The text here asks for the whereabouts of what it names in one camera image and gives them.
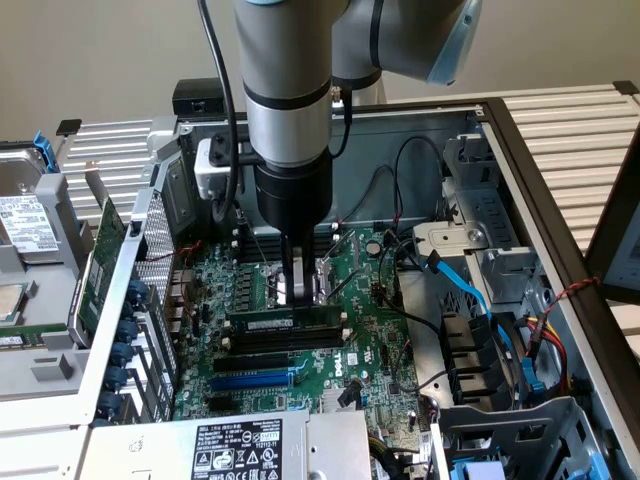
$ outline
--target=robotic arm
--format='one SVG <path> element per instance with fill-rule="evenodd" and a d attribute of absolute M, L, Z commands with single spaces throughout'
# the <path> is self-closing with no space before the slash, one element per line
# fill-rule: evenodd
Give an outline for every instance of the robotic arm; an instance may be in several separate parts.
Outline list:
<path fill-rule="evenodd" d="M 480 7 L 481 0 L 235 0 L 251 145 L 264 160 L 254 167 L 258 205 L 282 233 L 287 303 L 312 302 L 313 229 L 331 208 L 337 156 L 329 150 L 332 85 L 364 89 L 382 70 L 452 83 Z"/>

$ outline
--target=motherboard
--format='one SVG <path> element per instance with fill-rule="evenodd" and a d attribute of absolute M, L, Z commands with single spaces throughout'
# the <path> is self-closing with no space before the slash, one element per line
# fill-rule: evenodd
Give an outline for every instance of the motherboard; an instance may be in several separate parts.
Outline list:
<path fill-rule="evenodd" d="M 391 376 L 408 338 L 407 323 L 375 296 L 375 290 L 381 288 L 380 250 L 374 249 L 372 255 L 368 247 L 382 245 L 383 235 L 372 229 L 346 234 L 355 241 L 344 242 L 328 260 L 335 285 L 351 276 L 329 302 L 332 308 L 338 307 L 345 321 L 344 343 L 285 352 L 293 378 L 284 386 L 224 391 L 221 382 L 237 381 L 234 375 L 247 372 L 229 376 L 215 368 L 222 359 L 234 357 L 223 340 L 230 316 L 239 312 L 268 315 L 280 308 L 278 297 L 283 292 L 277 281 L 278 263 L 240 264 L 227 245 L 205 246 L 194 254 L 188 268 L 194 272 L 195 286 L 181 285 L 181 293 L 192 296 L 199 325 L 194 332 L 193 318 L 182 321 L 176 348 L 181 377 L 174 420 L 301 409 L 335 411 L 340 408 L 339 395 L 357 379 L 361 387 L 358 408 L 364 410 L 370 432 L 389 446 L 415 449 L 419 445 L 418 397 L 402 393 Z M 391 278 L 392 260 L 387 258 L 382 265 L 382 285 L 392 283 L 388 282 Z M 269 358 L 277 360 L 279 355 L 282 353 Z M 400 363 L 397 380 L 403 385 L 416 383 L 411 356 Z"/>

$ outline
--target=blue pcie slot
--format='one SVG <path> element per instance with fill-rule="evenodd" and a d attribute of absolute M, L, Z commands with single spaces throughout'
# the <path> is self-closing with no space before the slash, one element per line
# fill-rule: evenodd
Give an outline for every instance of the blue pcie slot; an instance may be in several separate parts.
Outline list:
<path fill-rule="evenodd" d="M 288 370 L 253 373 L 250 375 L 232 375 L 211 379 L 211 389 L 213 391 L 287 387 L 292 384 L 293 374 Z"/>

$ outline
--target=green circuit board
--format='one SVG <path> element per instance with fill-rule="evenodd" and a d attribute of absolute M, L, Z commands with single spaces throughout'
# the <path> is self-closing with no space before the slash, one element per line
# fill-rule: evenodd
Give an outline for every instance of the green circuit board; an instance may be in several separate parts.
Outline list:
<path fill-rule="evenodd" d="M 92 334 L 98 328 L 125 233 L 126 228 L 116 207 L 111 199 L 107 198 L 102 209 L 95 246 L 89 255 L 82 283 L 79 285 L 77 315 Z"/>
<path fill-rule="evenodd" d="M 397 391 L 389 368 L 381 361 L 383 345 L 388 350 L 388 364 L 393 365 L 407 340 L 406 320 L 371 299 L 371 285 L 378 281 L 378 260 L 366 256 L 365 245 L 371 239 L 382 242 L 382 234 L 358 229 L 355 237 L 357 242 L 345 242 L 330 260 L 338 284 L 353 271 L 354 259 L 358 258 L 359 272 L 333 299 L 346 312 L 352 330 L 344 346 L 290 352 L 292 366 L 305 365 L 293 387 L 224 392 L 231 393 L 234 405 L 233 412 L 225 415 L 303 408 L 318 412 L 327 390 L 342 389 L 359 377 L 365 378 L 362 395 L 369 430 L 383 436 L 390 446 L 416 448 L 419 444 L 419 429 L 417 425 L 410 428 L 408 421 L 409 412 L 418 412 L 417 397 Z M 359 255 L 354 252 L 356 244 Z M 204 248 L 191 267 L 203 281 L 196 302 L 209 304 L 210 321 L 202 324 L 197 338 L 191 335 L 188 322 L 183 322 L 177 348 L 181 376 L 174 420 L 217 415 L 209 410 L 207 400 L 217 394 L 210 387 L 210 380 L 217 375 L 213 361 L 227 355 L 220 345 L 226 312 L 237 311 L 241 304 L 248 304 L 251 311 L 269 308 L 264 273 L 273 271 L 277 264 L 268 265 L 267 270 L 263 264 L 234 265 L 226 253 L 225 248 L 219 247 L 217 253 L 215 246 Z M 383 284 L 391 278 L 391 263 L 388 258 L 383 264 Z M 416 382 L 413 364 L 406 358 L 398 370 L 398 380 L 405 385 Z"/>

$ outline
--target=black pcie slot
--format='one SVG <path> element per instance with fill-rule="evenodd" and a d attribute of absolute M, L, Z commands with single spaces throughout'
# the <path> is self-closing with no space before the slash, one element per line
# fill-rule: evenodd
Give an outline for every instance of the black pcie slot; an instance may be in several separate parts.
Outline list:
<path fill-rule="evenodd" d="M 238 335 L 232 340 L 231 352 L 235 355 L 290 352 L 293 350 L 312 350 L 342 347 L 341 331 L 335 329 L 310 333 L 263 333 L 261 335 Z"/>
<path fill-rule="evenodd" d="M 213 369 L 217 372 L 239 372 L 242 370 L 267 370 L 271 368 L 286 368 L 289 366 L 289 355 L 286 353 L 271 353 L 268 355 L 234 356 L 216 358 Z"/>

